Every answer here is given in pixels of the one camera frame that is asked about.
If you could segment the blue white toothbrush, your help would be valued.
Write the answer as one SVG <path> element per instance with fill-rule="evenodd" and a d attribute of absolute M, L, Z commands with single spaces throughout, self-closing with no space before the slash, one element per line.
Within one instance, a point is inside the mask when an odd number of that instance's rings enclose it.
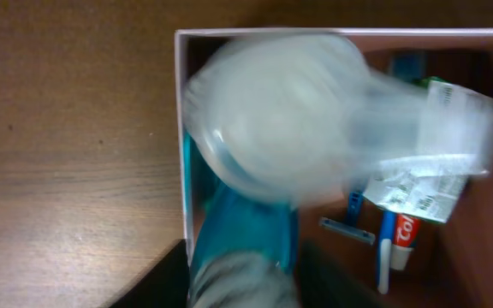
<path fill-rule="evenodd" d="M 383 213 L 382 225 L 377 249 L 377 290 L 380 294 L 389 291 L 389 272 L 391 261 L 391 247 L 395 232 L 396 214 L 391 211 Z"/>

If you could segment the clear foam pump bottle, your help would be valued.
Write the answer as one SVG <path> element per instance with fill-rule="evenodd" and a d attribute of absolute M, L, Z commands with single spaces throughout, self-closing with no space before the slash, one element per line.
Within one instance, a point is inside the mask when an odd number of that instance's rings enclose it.
<path fill-rule="evenodd" d="M 493 99 L 440 89 L 379 73 L 335 34 L 251 35 L 188 81 L 182 120 L 228 186 L 298 206 L 376 173 L 489 172 Z"/>

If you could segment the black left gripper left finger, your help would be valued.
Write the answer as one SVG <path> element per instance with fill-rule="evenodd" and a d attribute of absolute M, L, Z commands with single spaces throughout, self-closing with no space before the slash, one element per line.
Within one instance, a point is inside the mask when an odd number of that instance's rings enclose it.
<path fill-rule="evenodd" d="M 186 308 L 189 282 L 186 241 L 178 240 L 109 308 Z"/>

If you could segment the teal Listerine mouthwash bottle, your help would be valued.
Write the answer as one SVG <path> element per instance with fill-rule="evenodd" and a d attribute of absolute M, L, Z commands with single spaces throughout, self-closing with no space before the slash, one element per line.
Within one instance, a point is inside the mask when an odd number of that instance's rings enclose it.
<path fill-rule="evenodd" d="M 296 211 L 260 204 L 224 184 L 187 133 L 182 136 L 181 163 L 188 306 L 299 306 L 292 275 Z"/>

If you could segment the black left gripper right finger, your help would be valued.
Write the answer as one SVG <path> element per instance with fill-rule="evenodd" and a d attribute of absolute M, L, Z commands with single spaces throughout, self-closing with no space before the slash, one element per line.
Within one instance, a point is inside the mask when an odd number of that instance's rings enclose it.
<path fill-rule="evenodd" d="M 310 241 L 300 246 L 296 281 L 305 308 L 383 308 L 372 290 Z"/>

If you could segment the pink cardboard box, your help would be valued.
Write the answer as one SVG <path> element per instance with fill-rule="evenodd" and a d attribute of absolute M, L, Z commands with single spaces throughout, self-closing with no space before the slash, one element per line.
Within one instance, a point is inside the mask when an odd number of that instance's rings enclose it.
<path fill-rule="evenodd" d="M 384 68 L 390 62 L 391 51 L 408 48 L 431 50 L 432 73 L 467 85 L 471 73 L 467 60 L 452 50 L 474 49 L 488 51 L 493 62 L 493 28 L 321 28 L 345 34 L 362 51 L 368 52 L 369 62 Z M 228 39 L 254 33 L 277 33 L 298 30 L 270 28 L 181 29 L 175 33 L 175 83 L 178 126 L 181 134 L 181 184 L 184 211 L 184 234 L 187 257 L 193 264 L 193 254 L 199 230 L 204 220 L 200 209 L 202 192 L 201 171 L 205 167 L 193 142 L 186 136 L 179 106 L 181 92 L 187 80 L 204 65 Z M 357 240 L 348 239 L 316 227 L 316 218 L 323 214 L 342 217 L 339 206 L 327 204 L 300 214 L 300 241 L 307 240 L 324 251 L 348 270 L 361 285 L 374 287 L 376 247 L 370 248 Z M 379 297 L 385 304 L 396 307 L 493 307 L 493 175 L 486 180 L 469 184 L 459 207 L 443 227 L 426 226 L 420 230 L 417 248 L 407 265 L 406 274 L 394 274 L 389 295 Z"/>

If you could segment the red green toothpaste tube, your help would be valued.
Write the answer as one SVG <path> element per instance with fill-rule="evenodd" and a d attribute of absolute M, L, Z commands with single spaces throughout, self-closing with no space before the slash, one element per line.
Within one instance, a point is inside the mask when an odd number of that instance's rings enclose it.
<path fill-rule="evenodd" d="M 390 268 L 403 271 L 414 250 L 421 220 L 403 214 L 398 214 L 395 221 L 395 233 L 391 246 Z"/>

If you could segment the green white tissue packet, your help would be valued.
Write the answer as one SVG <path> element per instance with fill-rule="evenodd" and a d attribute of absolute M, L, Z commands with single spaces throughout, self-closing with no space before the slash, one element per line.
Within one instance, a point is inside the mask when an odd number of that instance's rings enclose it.
<path fill-rule="evenodd" d="M 438 78 L 426 82 L 419 154 L 387 163 L 364 197 L 385 210 L 445 223 L 469 178 L 493 168 L 493 98 Z"/>

